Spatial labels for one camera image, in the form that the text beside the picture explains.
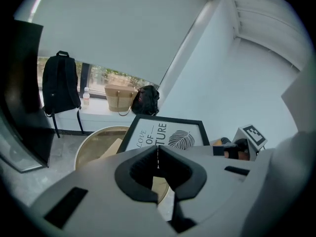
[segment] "leaf illustration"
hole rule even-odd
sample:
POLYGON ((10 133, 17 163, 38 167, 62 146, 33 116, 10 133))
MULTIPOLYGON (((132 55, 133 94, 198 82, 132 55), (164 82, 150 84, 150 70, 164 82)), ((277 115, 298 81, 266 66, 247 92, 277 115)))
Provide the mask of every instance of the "leaf illustration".
POLYGON ((186 148, 193 147, 194 143, 195 140, 190 132, 178 130, 170 136, 168 145, 185 150, 186 148))

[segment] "beige handbag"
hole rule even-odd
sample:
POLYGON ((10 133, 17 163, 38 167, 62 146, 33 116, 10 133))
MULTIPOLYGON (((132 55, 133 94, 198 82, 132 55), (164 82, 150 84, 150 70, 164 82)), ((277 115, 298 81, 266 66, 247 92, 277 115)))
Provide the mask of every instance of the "beige handbag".
POLYGON ((108 84, 104 87, 104 89, 110 111, 118 112, 121 116, 126 116, 130 111, 138 90, 132 87, 118 86, 114 84, 108 84))

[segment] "backpack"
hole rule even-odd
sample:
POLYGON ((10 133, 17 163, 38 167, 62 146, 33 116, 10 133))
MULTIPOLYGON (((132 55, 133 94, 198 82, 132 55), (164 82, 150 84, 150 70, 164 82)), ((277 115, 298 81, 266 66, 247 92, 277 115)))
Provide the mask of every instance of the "backpack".
POLYGON ((50 118, 53 118, 58 138, 59 132, 55 120, 55 114, 78 108, 77 119, 81 132, 79 110, 81 101, 77 92, 78 76, 74 58, 70 58, 67 52, 59 51, 45 64, 42 80, 42 91, 44 98, 43 110, 50 118))
POLYGON ((138 89, 138 93, 132 104, 132 112, 155 116, 158 110, 159 92, 152 85, 138 89))

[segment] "bottle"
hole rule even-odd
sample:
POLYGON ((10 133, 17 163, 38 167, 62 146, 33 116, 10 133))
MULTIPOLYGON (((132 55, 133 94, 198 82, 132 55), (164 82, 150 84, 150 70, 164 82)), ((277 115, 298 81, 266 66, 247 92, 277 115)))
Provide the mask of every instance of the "bottle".
POLYGON ((84 94, 83 94, 83 105, 88 106, 89 105, 89 99, 90 99, 89 87, 85 87, 84 88, 84 94))

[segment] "framed poster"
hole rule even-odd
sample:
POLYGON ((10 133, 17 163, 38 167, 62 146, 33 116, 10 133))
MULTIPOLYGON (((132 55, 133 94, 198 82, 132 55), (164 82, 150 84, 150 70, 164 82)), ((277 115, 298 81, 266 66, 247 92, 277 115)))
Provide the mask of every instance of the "framed poster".
POLYGON ((118 153, 154 145, 185 150, 193 146, 209 146, 209 141, 202 121, 137 115, 118 153))

